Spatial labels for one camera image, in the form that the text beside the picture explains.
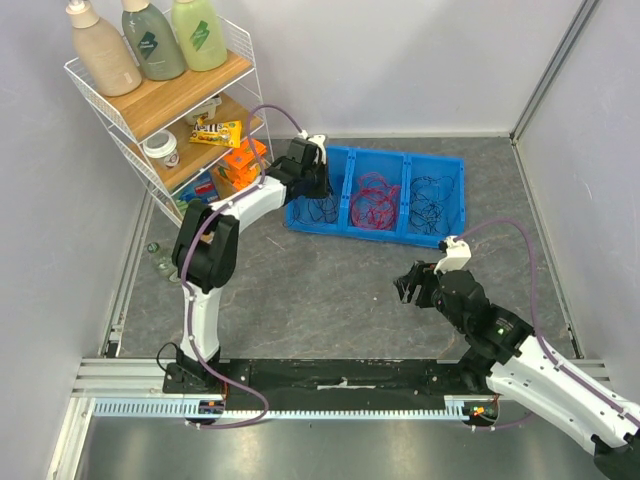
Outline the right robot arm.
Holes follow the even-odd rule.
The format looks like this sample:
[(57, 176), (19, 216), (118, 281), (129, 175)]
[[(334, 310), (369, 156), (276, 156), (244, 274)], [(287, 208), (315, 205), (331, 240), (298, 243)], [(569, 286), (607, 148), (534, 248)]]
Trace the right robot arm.
[(467, 270), (416, 262), (394, 285), (404, 303), (434, 308), (469, 348), (458, 381), (518, 402), (571, 437), (609, 479), (639, 476), (639, 405), (578, 368), (516, 314), (491, 302)]

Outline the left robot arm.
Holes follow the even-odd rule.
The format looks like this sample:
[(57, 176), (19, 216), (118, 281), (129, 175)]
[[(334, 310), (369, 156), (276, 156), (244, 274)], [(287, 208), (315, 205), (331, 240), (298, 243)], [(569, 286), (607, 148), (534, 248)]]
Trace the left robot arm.
[(300, 196), (328, 196), (325, 142), (324, 135), (301, 134), (249, 187), (222, 201), (189, 204), (172, 252), (185, 299), (183, 338), (165, 369), (165, 393), (209, 393), (226, 383), (217, 367), (219, 309), (240, 234)]

